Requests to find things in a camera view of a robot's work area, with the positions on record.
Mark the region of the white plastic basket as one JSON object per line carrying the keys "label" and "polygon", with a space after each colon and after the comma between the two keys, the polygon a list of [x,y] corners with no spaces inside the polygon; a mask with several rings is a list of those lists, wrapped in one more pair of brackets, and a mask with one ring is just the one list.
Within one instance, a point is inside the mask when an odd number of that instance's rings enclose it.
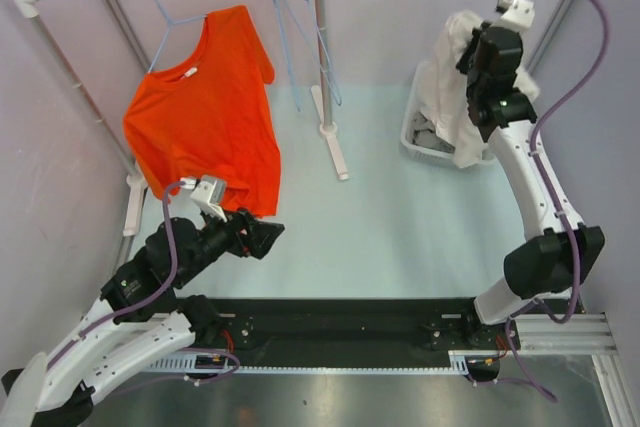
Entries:
{"label": "white plastic basket", "polygon": [[489,166],[495,156],[467,113],[466,78],[451,66],[418,64],[400,141],[410,157],[458,169]]}

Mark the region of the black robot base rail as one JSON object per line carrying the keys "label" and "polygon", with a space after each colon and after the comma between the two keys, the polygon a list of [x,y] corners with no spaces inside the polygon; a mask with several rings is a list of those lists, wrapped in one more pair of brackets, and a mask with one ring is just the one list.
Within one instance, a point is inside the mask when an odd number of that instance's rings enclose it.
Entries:
{"label": "black robot base rail", "polygon": [[208,299],[198,348],[230,348],[246,369],[356,371],[445,367],[460,351],[500,361],[515,325],[485,325],[469,298]]}

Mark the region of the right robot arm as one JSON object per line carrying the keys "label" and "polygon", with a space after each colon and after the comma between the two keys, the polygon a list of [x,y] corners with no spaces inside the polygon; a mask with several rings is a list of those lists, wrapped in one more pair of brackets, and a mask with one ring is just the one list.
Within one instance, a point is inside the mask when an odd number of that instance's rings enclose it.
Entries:
{"label": "right robot arm", "polygon": [[463,340],[484,348],[498,323],[537,298],[565,291],[576,307],[605,237],[573,208],[546,155],[539,120],[529,98],[516,87],[523,54],[518,32],[483,23],[456,68],[467,78],[468,116],[503,168],[517,202],[524,243],[503,261],[503,276],[474,300],[475,312],[461,323]]}

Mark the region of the grey t shirt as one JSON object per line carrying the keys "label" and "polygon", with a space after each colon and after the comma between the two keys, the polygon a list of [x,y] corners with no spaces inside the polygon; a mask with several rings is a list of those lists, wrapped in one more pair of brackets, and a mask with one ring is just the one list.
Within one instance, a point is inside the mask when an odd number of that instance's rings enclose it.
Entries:
{"label": "grey t shirt", "polygon": [[415,146],[453,154],[455,148],[436,134],[435,125],[420,112],[416,112],[411,120],[411,143]]}

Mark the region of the white t shirt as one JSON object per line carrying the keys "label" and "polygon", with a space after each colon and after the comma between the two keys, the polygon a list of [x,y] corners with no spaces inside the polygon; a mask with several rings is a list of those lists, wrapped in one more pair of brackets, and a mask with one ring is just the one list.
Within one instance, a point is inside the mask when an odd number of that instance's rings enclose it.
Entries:
{"label": "white t shirt", "polygon": [[540,90],[521,66],[522,34],[501,19],[486,22],[472,11],[445,22],[421,80],[425,116],[435,135],[453,147],[453,164],[479,164],[500,128],[537,123]]}

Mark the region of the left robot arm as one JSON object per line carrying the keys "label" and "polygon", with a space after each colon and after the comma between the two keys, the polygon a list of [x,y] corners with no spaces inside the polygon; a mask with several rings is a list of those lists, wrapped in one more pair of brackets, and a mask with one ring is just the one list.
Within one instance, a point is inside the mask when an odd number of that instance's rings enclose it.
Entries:
{"label": "left robot arm", "polygon": [[3,375],[2,425],[79,426],[127,380],[182,351],[204,355],[214,369],[184,375],[194,386],[238,370],[233,341],[213,304],[203,295],[179,300],[176,292],[225,254],[264,258],[285,227],[245,209],[203,218],[197,227],[166,216],[52,353]]}

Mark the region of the orange t shirt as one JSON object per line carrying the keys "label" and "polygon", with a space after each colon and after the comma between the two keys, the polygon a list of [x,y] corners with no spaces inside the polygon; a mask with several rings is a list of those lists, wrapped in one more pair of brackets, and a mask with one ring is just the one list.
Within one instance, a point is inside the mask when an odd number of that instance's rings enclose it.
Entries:
{"label": "orange t shirt", "polygon": [[183,178],[227,184],[226,210],[276,214],[281,154],[266,92],[275,70],[246,6],[209,13],[182,63],[144,76],[124,117],[129,147],[156,198]]}

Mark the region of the blue wire hanger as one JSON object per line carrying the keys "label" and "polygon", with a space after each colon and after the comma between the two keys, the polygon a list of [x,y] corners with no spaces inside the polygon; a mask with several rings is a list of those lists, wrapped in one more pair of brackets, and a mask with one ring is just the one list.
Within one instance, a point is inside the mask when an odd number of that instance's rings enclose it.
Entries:
{"label": "blue wire hanger", "polygon": [[314,24],[318,44],[318,66],[320,69],[320,92],[323,108],[330,110],[334,103],[342,104],[342,96],[335,79],[329,53],[326,0],[313,0]]}

